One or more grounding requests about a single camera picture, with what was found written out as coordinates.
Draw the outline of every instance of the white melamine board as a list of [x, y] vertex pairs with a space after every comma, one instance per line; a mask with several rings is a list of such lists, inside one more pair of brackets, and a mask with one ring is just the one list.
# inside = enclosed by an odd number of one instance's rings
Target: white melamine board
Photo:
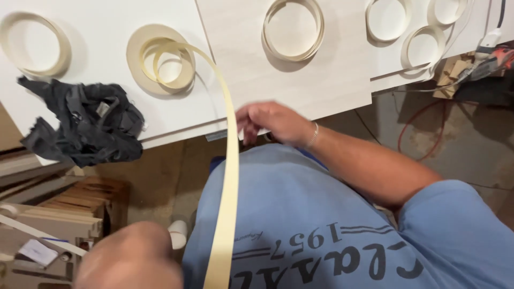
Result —
[[[401, 5], [398, 3], [398, 1], [378, 0], [376, 5], [379, 2], [381, 2], [383, 7], [391, 9], [391, 11], [387, 9], [384, 10], [384, 16], [381, 19], [384, 21], [384, 24], [388, 21], [395, 21], [394, 19], [389, 18], [388, 15], [393, 14], [393, 11], [397, 11], [397, 7], [401, 8]], [[377, 43], [371, 38], [368, 39], [371, 47], [372, 61], [370, 67], [372, 69], [372, 78], [385, 76], [387, 74], [395, 73], [405, 69], [402, 67], [400, 62], [402, 45], [407, 36], [412, 31], [415, 31], [428, 24], [427, 8], [429, 2], [430, 0], [412, 0], [413, 14], [411, 24], [409, 25], [409, 28], [406, 30], [406, 32], [397, 40], [387, 43]], [[469, 4], [466, 11], [454, 25], [442, 27], [447, 38], [455, 38], [457, 33], [464, 27], [466, 23], [466, 17], [471, 9], [471, 2], [472, 0], [468, 0]], [[458, 36], [452, 47], [444, 55], [444, 58], [474, 51], [485, 34], [496, 28], [500, 17], [500, 2], [501, 1], [475, 0], [468, 25]], [[446, 5], [449, 8], [455, 8], [456, 3], [457, 0], [438, 0], [438, 5], [441, 5], [441, 7]], [[509, 15], [514, 13], [514, 1], [507, 1], [505, 10], [506, 12], [502, 26], [501, 42], [514, 40], [514, 20], [512, 17], [509, 17]], [[415, 46], [411, 47], [411, 51], [414, 52], [413, 54], [410, 54], [411, 56], [420, 61], [422, 59], [428, 60], [426, 61], [426, 63], [428, 63], [430, 60], [430, 52], [432, 51], [430, 48], [435, 47], [435, 40], [430, 36], [422, 35], [421, 39], [416, 40]]]
[[325, 37], [317, 54], [303, 67], [265, 52], [261, 31], [272, 0], [197, 3], [214, 59], [236, 108], [272, 99], [317, 119], [371, 103], [363, 2], [318, 0], [325, 17]]
[[[39, 14], [55, 22], [66, 33], [72, 47], [68, 72], [59, 80], [67, 83], [120, 84], [129, 99], [143, 113], [148, 129], [140, 139], [147, 139], [226, 117], [223, 95], [212, 68], [196, 57], [197, 77], [188, 96], [150, 96], [134, 81], [126, 62], [126, 45], [139, 27], [159, 23], [174, 28], [186, 40], [209, 53], [209, 44], [194, 0], [122, 1], [90, 0], [84, 3], [67, 0], [17, 0], [0, 2], [0, 18], [13, 11]], [[39, 35], [39, 24], [28, 23], [27, 33], [11, 35], [25, 41], [30, 55], [56, 57], [58, 50], [47, 45], [51, 32]], [[16, 126], [27, 135], [37, 116], [55, 128], [59, 122], [44, 102], [16, 83], [22, 73], [0, 52], [0, 100]]]

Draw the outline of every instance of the red cord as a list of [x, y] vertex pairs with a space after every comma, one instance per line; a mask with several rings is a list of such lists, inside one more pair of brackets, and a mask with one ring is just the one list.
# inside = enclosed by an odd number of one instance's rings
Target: red cord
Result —
[[403, 138], [403, 134], [405, 133], [405, 131], [407, 130], [407, 127], [416, 119], [418, 118], [421, 114], [423, 114], [426, 110], [428, 110], [429, 108], [439, 104], [439, 103], [442, 103], [443, 104], [443, 116], [442, 116], [442, 120], [441, 120], [441, 131], [439, 132], [439, 135], [437, 137], [437, 140], [435, 141], [434, 145], [432, 146], [432, 148], [430, 149], [430, 151], [424, 155], [422, 158], [418, 159], [417, 161], [423, 161], [424, 159], [426, 159], [427, 157], [429, 157], [434, 151], [435, 149], [437, 148], [437, 146], [439, 145], [439, 143], [441, 142], [441, 139], [443, 138], [443, 131], [445, 129], [445, 123], [446, 123], [446, 100], [445, 99], [441, 99], [441, 100], [437, 100], [437, 101], [434, 101], [432, 103], [430, 103], [429, 105], [423, 107], [422, 109], [420, 109], [419, 111], [417, 111], [408, 121], [407, 123], [405, 124], [405, 126], [403, 127], [403, 130], [401, 130], [401, 133], [400, 133], [400, 136], [398, 137], [398, 152], [399, 153], [402, 153], [401, 152], [401, 139]]

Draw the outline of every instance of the hand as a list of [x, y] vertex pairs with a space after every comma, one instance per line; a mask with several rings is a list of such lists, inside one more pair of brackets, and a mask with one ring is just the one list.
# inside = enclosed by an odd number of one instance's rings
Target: hand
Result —
[[292, 109], [274, 101], [247, 104], [235, 113], [237, 131], [244, 132], [243, 144], [255, 143], [260, 129], [268, 129], [281, 143], [306, 147], [316, 125]]

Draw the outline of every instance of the white cup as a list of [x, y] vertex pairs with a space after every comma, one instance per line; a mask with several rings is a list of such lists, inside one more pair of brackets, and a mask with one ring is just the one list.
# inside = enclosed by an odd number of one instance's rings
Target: white cup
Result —
[[170, 232], [174, 250], [185, 247], [188, 235], [188, 224], [181, 220], [175, 221], [168, 227], [168, 232]]

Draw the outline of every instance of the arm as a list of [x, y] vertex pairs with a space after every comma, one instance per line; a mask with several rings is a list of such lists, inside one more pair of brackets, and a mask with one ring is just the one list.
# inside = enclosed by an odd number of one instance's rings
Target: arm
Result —
[[[275, 102], [253, 103], [236, 114], [245, 143], [254, 142], [261, 128], [269, 129], [282, 143], [304, 148], [315, 125]], [[377, 205], [400, 209], [416, 192], [442, 180], [431, 169], [377, 144], [319, 127], [308, 148], [338, 178], [359, 189]]]

